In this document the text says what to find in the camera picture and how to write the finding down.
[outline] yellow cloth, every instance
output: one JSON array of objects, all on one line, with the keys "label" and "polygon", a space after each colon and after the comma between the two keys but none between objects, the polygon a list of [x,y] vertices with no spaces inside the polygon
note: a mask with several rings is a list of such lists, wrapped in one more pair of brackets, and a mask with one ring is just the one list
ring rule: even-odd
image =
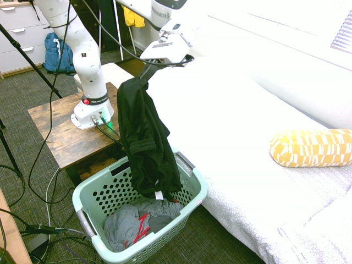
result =
[{"label": "yellow cloth", "polygon": [[127,7],[123,7],[123,12],[125,15],[125,22],[127,26],[135,26],[136,28],[143,28],[145,26],[144,18],[137,15]]},{"label": "yellow cloth", "polygon": [[352,164],[352,130],[288,130],[270,141],[270,154],[285,167],[326,167]]}]

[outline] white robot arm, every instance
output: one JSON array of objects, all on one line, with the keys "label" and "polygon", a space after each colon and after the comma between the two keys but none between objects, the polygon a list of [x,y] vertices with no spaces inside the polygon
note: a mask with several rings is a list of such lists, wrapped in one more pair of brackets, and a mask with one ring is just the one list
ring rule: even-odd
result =
[{"label": "white robot arm", "polygon": [[[194,44],[193,26],[185,27],[182,21],[188,17],[187,0],[118,0],[147,19],[160,31],[160,39],[151,43],[141,55],[142,59],[160,59],[179,63]],[[81,80],[84,95],[74,109],[71,120],[79,129],[94,127],[111,121],[114,110],[108,99],[105,79],[100,63],[99,47],[77,16],[68,0],[36,0],[44,17],[61,39],[64,39],[67,21],[69,26],[65,42],[73,51],[73,64]]]}]

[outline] basket handle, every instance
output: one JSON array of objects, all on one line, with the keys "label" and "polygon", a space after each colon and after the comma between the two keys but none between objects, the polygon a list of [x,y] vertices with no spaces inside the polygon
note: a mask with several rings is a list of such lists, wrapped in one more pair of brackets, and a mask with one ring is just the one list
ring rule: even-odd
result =
[{"label": "basket handle", "polygon": [[196,167],[190,162],[181,152],[176,152],[176,154],[183,160],[192,170]]},{"label": "basket handle", "polygon": [[82,209],[77,212],[77,216],[78,216],[78,219],[81,222],[81,225],[83,226],[86,234],[90,237],[96,235],[94,229],[92,229],[92,227],[90,225],[90,221],[86,218]]}]

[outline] laundry basket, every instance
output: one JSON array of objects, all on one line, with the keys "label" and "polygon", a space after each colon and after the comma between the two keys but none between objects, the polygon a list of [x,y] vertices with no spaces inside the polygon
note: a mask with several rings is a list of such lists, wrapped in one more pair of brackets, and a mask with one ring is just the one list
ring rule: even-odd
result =
[{"label": "laundry basket", "polygon": [[113,252],[104,231],[105,220],[123,204],[142,196],[131,186],[127,157],[79,184],[73,192],[73,205],[100,257],[107,263],[142,263],[168,243],[182,228],[189,215],[207,195],[207,184],[195,166],[173,148],[181,180],[181,191],[172,193],[184,208],[180,215],[157,233],[148,234],[122,252]]}]

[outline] blue backpack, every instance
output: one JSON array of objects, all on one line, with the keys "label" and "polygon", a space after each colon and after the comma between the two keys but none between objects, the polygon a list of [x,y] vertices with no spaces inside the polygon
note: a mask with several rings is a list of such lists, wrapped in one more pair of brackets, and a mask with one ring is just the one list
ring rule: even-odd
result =
[{"label": "blue backpack", "polygon": [[[62,42],[63,41],[54,32],[49,33],[45,38],[44,43],[46,51],[45,63],[43,63],[43,67],[49,73],[56,73],[61,56]],[[61,60],[59,73],[75,73],[75,68],[73,66],[73,52],[66,43],[63,50],[63,57]]]}]

